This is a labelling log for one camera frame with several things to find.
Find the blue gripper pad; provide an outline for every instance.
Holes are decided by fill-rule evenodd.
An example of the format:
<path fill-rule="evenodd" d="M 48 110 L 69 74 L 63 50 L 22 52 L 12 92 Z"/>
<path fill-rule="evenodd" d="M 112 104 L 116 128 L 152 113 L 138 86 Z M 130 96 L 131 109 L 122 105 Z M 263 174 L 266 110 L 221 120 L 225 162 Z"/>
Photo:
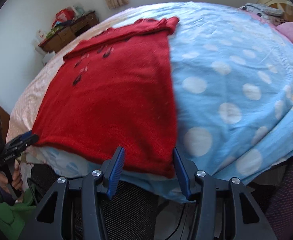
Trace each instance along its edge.
<path fill-rule="evenodd" d="M 191 196 L 190 179 L 176 148 L 173 149 L 173 163 L 181 192 L 187 199 L 189 199 L 189 197 Z"/>
<path fill-rule="evenodd" d="M 124 148 L 118 147 L 112 159 L 105 161 L 101 166 L 101 170 L 103 171 L 102 186 L 105 189 L 103 191 L 110 200 L 114 196 L 118 187 L 118 183 L 124 166 L 124 158 Z"/>
<path fill-rule="evenodd" d="M 20 135 L 21 140 L 24 140 L 32 135 L 32 130 Z"/>

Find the green cloth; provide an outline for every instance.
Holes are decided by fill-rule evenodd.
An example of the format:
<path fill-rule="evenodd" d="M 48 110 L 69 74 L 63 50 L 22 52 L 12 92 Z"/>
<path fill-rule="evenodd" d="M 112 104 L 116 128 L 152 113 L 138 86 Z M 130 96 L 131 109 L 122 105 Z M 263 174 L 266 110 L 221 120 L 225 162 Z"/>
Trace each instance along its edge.
<path fill-rule="evenodd" d="M 36 206 L 33 206 L 33 197 L 28 189 L 23 196 L 22 203 L 9 206 L 3 202 L 0 195 L 0 230 L 8 240 L 17 240 L 22 229 Z"/>

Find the desk drawer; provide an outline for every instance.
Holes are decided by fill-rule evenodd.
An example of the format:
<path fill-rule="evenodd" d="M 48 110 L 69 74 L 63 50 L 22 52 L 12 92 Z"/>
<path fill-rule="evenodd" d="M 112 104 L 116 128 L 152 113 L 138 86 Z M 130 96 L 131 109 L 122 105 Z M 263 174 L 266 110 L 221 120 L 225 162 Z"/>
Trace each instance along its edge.
<path fill-rule="evenodd" d="M 60 49 L 62 49 L 61 38 L 59 36 L 53 36 L 47 44 L 43 47 L 45 52 L 52 52 L 54 51 L 57 53 Z"/>
<path fill-rule="evenodd" d="M 71 31 L 69 27 L 64 28 L 62 31 L 59 32 L 59 37 L 63 41 L 72 41 L 75 39 L 74 33 Z"/>
<path fill-rule="evenodd" d="M 88 20 L 90 27 L 93 27 L 94 25 L 97 25 L 99 23 L 99 20 L 97 19 L 94 13 L 90 13 L 86 15 L 85 17 Z"/>
<path fill-rule="evenodd" d="M 71 26 L 71 30 L 76 33 L 77 31 L 81 30 L 85 25 L 88 24 L 87 19 L 81 20 Z"/>

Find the hand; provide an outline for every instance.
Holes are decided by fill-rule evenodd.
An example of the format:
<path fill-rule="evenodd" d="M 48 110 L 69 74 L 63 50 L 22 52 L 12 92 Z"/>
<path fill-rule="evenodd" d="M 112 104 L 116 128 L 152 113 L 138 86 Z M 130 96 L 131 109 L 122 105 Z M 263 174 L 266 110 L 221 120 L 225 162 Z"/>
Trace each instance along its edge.
<path fill-rule="evenodd" d="M 15 163 L 14 163 L 14 172 L 13 172 L 13 175 L 12 175 L 12 179 L 13 179 L 13 182 L 12 182 L 12 187 L 15 188 L 15 189 L 21 189 L 22 188 L 22 175 L 20 173 L 20 164 L 17 160 L 15 160 Z M 0 187 L 5 190 L 5 192 L 9 193 L 9 190 L 7 188 L 7 184 L 8 184 L 8 178 L 3 175 L 1 172 L 0 172 Z"/>

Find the red bag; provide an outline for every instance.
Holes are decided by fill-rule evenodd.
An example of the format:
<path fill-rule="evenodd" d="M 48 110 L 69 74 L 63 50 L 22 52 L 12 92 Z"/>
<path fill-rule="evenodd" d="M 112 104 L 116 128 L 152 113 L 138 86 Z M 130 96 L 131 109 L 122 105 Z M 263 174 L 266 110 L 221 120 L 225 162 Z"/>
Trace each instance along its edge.
<path fill-rule="evenodd" d="M 72 20 L 74 18 L 74 15 L 74 11 L 69 9 L 63 9 L 55 15 L 55 19 L 59 22 L 66 22 L 68 20 Z"/>

